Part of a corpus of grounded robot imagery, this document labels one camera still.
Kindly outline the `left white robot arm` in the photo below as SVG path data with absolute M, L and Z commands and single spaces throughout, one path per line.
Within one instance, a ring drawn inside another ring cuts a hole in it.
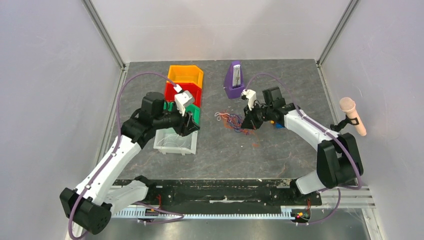
M 148 92 L 141 107 L 123 122 L 112 147 L 92 172 L 74 189 L 62 190 L 59 199 L 69 219 L 68 234 L 73 240 L 77 239 L 73 235 L 73 224 L 97 235 L 105 229 L 112 215 L 126 206 L 139 201 L 152 204 L 156 200 L 156 189 L 139 179 L 117 193 L 109 193 L 109 189 L 131 159 L 155 137 L 157 130 L 172 128 L 185 137 L 200 129 L 194 114 L 186 110 L 194 101 L 189 91 L 180 90 L 172 106 L 167 106 L 162 93 Z

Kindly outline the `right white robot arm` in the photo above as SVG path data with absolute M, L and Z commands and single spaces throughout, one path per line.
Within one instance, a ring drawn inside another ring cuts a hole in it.
M 341 134 L 338 127 L 327 128 L 310 118 L 294 103 L 286 103 L 279 87 L 263 90 L 265 102 L 257 100 L 254 90 L 245 89 L 241 98 L 247 101 L 243 109 L 242 129 L 257 130 L 264 122 L 275 122 L 304 139 L 316 151 L 316 169 L 290 183 L 289 199 L 302 204 L 312 192 L 349 187 L 359 180 L 364 169 L 355 137 Z

